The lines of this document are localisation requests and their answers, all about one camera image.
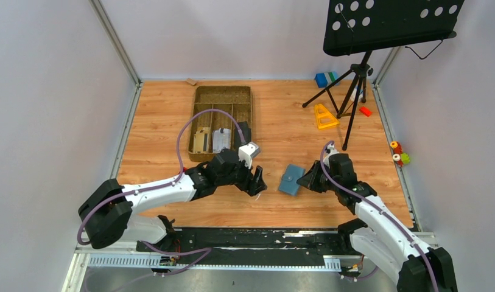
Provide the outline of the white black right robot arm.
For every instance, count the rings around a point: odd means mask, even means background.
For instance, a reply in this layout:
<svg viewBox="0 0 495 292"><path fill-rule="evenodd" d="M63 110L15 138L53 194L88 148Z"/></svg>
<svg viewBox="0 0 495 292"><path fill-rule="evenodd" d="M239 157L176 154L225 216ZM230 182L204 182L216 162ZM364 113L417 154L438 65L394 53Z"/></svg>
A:
<svg viewBox="0 0 495 292"><path fill-rule="evenodd" d="M337 246L345 254L368 256L395 284L397 291L457 291L451 255L433 248L407 229L377 192L360 181L346 153L315 161L297 180L311 191L335 193L356 216L338 226Z"/></svg>

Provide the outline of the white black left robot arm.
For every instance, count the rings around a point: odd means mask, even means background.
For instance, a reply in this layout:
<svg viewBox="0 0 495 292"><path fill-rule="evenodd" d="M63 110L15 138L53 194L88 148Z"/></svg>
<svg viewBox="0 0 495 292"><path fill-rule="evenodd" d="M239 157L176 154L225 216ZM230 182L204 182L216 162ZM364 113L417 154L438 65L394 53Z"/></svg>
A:
<svg viewBox="0 0 495 292"><path fill-rule="evenodd" d="M179 175L137 185L120 185L107 179L79 207L81 226L77 241L94 249L116 243L132 229L132 218L141 212L172 203L199 200L222 186L236 186L249 196L267 189L260 166L249 168L244 161L201 162Z"/></svg>

